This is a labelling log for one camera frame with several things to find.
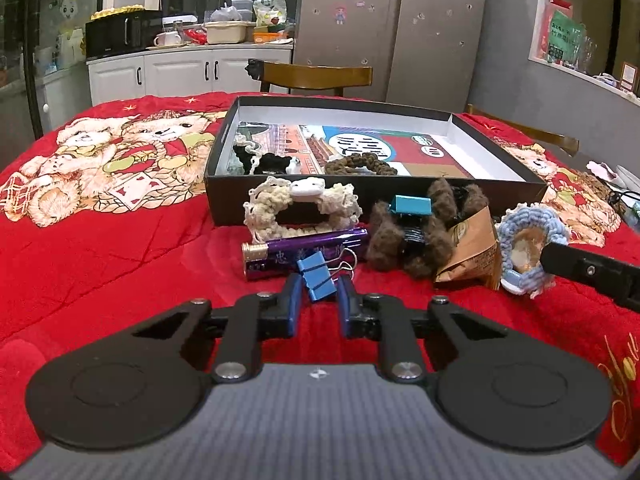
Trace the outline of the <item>blue white crochet scrunchie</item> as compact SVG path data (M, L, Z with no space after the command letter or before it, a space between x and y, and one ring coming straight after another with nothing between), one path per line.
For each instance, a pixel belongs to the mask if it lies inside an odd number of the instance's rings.
M541 266L542 250L550 243L567 245L570 231L546 205L520 203L495 224L501 257L500 285L515 296L530 298L553 285Z

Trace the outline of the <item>brown triangular snack packet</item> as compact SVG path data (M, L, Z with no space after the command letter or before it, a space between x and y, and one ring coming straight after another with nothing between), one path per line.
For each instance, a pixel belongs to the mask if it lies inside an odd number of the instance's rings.
M435 282L482 283L499 288L501 255L489 207L486 206L449 230L454 252L436 273Z

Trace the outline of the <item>brown fuzzy hair claw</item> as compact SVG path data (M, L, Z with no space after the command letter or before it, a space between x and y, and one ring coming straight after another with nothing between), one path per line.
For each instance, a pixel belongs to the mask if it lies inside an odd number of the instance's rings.
M489 205L476 184L455 186L446 179L434 181L426 192L428 214L402 212L384 200L376 202L369 217L366 259L378 271L401 269L412 278L434 278L454 255L450 232Z

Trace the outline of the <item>purple tube packet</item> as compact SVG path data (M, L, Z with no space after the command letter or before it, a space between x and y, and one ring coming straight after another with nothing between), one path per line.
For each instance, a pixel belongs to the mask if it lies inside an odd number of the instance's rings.
M366 250L369 232L366 228L326 232L314 235L268 240L241 247L243 271L249 281L274 278L297 271L299 260L321 252L324 260L334 260L351 249L358 257Z

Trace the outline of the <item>blue binder clip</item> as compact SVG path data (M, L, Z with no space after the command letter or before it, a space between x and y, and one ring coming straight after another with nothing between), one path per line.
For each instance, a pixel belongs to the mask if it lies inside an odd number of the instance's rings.
M350 278L355 275L358 256L350 248L329 259L321 250L297 261L297 270L302 274L308 290L309 299L317 302L328 298L336 292L337 278L346 273Z

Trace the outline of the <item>cream crochet scrunchie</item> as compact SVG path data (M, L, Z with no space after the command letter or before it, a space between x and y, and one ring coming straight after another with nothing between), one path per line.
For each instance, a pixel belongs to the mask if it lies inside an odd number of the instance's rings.
M318 177L269 177L250 190L243 207L254 244L348 230L362 215L351 184L329 185Z

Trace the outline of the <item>black white scrunchie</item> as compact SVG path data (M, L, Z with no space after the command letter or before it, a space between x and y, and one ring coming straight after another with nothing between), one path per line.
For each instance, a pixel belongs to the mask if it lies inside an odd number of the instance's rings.
M266 152L259 143L237 133L229 158L230 174L300 174L302 163L295 156L281 156Z

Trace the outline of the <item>brown white crochet scrunchie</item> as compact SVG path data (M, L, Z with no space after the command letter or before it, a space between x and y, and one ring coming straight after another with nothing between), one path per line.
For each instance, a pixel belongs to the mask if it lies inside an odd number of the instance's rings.
M338 176L350 176L351 174L376 174L377 176L397 176L397 170L374 153L351 154L324 166L325 174L337 174Z

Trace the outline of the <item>red teddy bear blanket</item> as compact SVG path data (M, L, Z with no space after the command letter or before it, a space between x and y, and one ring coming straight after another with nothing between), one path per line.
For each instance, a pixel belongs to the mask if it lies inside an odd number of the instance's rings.
M205 196L123 214L84 210L40 228L1 222L1 467L10 471L40 445L26 413L27 383L60 354L192 298L228 306L253 289L242 273L242 228L218 228ZM613 389L598 441L613 462L639 447L639 317L567 280L538 297L482 285L436 286L400 271L357 272L362 292L399 297L410 308L447 295L461 307L572 352Z

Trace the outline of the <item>colourful book in box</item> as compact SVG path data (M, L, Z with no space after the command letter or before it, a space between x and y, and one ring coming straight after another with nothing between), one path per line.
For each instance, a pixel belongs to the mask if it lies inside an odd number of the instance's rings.
M351 154L374 153L394 167L398 176L430 178L471 177L442 142L426 133L363 127L278 125L241 122L237 133L259 143L266 151L295 156L305 176L325 174L327 162Z

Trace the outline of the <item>white kitchen cabinet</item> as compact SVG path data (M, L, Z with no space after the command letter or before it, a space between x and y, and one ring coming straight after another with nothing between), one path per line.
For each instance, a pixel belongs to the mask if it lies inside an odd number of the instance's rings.
M87 63L94 105L142 96L197 96L213 91L257 92L245 70L251 58L292 62L293 43L214 44L150 49Z

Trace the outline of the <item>silver double door refrigerator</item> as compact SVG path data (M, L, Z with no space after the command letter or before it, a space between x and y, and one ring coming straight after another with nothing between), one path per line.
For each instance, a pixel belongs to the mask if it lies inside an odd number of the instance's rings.
M485 0L299 0L293 61L369 67L361 99L460 112Z

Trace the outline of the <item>white mug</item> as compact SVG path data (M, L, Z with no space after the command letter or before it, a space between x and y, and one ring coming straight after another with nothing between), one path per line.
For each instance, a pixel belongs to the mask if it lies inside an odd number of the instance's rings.
M161 32L154 38L153 46L157 48L175 47L183 44L181 35L173 30L172 32Z

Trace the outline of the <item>black microwave oven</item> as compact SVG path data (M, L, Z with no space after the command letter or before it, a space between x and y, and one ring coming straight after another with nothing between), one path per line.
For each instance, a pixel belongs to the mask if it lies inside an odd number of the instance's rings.
M86 24L86 57L134 53L152 47L163 31L163 12L139 10L98 18Z

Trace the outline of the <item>beige plastic basin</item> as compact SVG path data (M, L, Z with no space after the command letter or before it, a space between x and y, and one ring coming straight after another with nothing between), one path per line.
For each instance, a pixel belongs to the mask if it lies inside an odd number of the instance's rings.
M242 42L247 42L254 27L255 23L248 21L208 22L204 24L208 44L242 44Z

